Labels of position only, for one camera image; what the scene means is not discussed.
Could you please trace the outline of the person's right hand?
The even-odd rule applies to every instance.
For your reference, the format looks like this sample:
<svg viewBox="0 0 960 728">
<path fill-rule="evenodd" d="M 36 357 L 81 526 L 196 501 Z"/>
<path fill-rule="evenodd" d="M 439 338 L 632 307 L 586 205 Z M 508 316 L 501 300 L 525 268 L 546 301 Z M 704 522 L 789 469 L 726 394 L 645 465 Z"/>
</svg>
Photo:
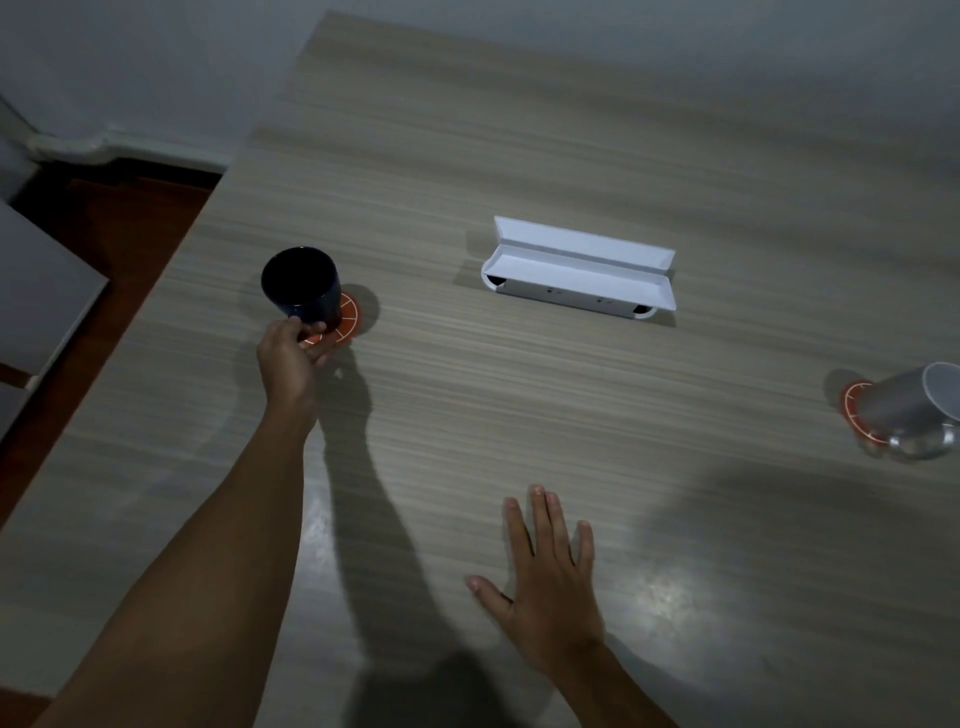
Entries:
<svg viewBox="0 0 960 728">
<path fill-rule="evenodd" d="M 577 524 L 570 532 L 558 494 L 547 491 L 553 505 L 553 559 L 537 557 L 533 519 L 528 525 L 520 502 L 513 497 L 504 501 L 514 576 L 514 593 L 509 596 L 513 614 L 509 623 L 494 621 L 528 664 L 544 675 L 559 651 L 589 640 L 603 641 L 604 636 L 594 575 L 582 576 L 574 564 Z"/>
</svg>

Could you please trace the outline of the silver metal mug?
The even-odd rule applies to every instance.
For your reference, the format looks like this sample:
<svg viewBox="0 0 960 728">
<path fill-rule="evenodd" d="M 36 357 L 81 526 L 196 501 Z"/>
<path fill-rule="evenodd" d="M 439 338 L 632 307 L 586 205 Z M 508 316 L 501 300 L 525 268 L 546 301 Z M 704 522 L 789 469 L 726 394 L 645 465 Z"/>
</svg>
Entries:
<svg viewBox="0 0 960 728">
<path fill-rule="evenodd" d="M 960 365 L 933 362 L 870 383 L 854 400 L 866 431 L 906 461 L 960 448 Z"/>
</svg>

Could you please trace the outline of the dark blue mug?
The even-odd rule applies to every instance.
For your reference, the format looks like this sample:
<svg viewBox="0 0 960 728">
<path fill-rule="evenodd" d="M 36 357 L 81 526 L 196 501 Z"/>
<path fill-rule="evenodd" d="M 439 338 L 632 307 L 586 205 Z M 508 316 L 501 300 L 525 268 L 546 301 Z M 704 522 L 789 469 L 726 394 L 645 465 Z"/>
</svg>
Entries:
<svg viewBox="0 0 960 728">
<path fill-rule="evenodd" d="M 333 259 L 312 247 L 284 249 L 263 267 L 260 287 L 286 317 L 322 323 L 327 331 L 342 323 L 342 285 Z"/>
</svg>

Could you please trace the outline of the person's right forearm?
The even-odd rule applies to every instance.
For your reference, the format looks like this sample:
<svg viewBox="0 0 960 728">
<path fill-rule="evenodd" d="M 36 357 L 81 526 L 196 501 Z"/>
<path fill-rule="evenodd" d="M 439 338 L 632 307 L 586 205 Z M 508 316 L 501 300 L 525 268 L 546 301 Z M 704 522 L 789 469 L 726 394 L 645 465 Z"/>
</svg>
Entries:
<svg viewBox="0 0 960 728">
<path fill-rule="evenodd" d="M 544 671 L 581 728 L 679 728 L 602 640 L 558 651 Z"/>
</svg>

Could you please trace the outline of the red round coaster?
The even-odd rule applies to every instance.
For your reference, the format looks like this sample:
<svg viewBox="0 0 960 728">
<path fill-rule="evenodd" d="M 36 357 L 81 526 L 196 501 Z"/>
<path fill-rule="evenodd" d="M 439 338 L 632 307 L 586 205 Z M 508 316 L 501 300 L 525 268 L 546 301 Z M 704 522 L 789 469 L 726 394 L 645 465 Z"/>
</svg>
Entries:
<svg viewBox="0 0 960 728">
<path fill-rule="evenodd" d="M 875 384 L 869 379 L 858 379 L 846 383 L 839 394 L 839 411 L 860 445 L 871 453 L 887 454 L 891 452 L 888 441 L 870 430 L 858 411 L 860 397 Z"/>
<path fill-rule="evenodd" d="M 321 333 L 301 339 L 298 345 L 301 349 L 309 349 L 316 345 L 330 343 L 334 349 L 349 344 L 357 336 L 363 323 L 362 310 L 357 298 L 348 290 L 342 290 L 339 300 L 340 321 L 337 326 L 325 325 Z"/>
</svg>

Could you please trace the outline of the person's left forearm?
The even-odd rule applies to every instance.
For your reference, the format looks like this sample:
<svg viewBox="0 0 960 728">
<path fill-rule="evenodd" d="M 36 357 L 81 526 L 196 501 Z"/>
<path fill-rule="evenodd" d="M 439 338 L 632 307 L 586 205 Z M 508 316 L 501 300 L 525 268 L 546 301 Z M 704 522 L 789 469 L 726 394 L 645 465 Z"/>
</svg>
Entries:
<svg viewBox="0 0 960 728">
<path fill-rule="evenodd" d="M 292 591 L 312 403 L 270 403 L 33 728 L 252 728 Z"/>
</svg>

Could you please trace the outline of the open white cardboard box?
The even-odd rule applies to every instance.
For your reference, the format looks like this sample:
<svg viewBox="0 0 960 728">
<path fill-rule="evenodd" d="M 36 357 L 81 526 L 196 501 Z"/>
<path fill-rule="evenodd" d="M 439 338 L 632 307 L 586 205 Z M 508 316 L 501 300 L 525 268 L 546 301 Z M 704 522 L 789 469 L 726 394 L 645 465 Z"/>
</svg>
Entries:
<svg viewBox="0 0 960 728">
<path fill-rule="evenodd" d="M 635 321 L 677 310 L 673 249 L 504 216 L 494 227 L 492 292 Z"/>
</svg>

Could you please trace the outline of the person's left hand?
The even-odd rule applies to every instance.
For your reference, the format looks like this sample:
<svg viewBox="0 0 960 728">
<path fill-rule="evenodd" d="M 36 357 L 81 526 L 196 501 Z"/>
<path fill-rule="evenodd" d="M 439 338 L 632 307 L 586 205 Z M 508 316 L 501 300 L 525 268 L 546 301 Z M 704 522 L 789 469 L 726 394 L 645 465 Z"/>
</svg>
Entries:
<svg viewBox="0 0 960 728">
<path fill-rule="evenodd" d="M 271 321 L 256 347 L 266 396 L 265 419 L 305 439 L 317 421 L 316 370 L 291 366 L 285 360 L 285 319 Z"/>
</svg>

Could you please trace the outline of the white wall pipe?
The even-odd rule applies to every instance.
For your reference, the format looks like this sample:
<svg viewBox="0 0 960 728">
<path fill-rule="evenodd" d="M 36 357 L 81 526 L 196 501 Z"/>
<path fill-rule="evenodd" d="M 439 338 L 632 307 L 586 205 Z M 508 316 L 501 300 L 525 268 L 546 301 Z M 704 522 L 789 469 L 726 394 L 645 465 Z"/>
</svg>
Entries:
<svg viewBox="0 0 960 728">
<path fill-rule="evenodd" d="M 0 94 L 0 138 L 36 163 L 81 166 L 130 160 L 223 174 L 234 157 L 180 142 L 130 135 L 108 128 L 88 137 L 63 137 L 37 130 Z"/>
</svg>

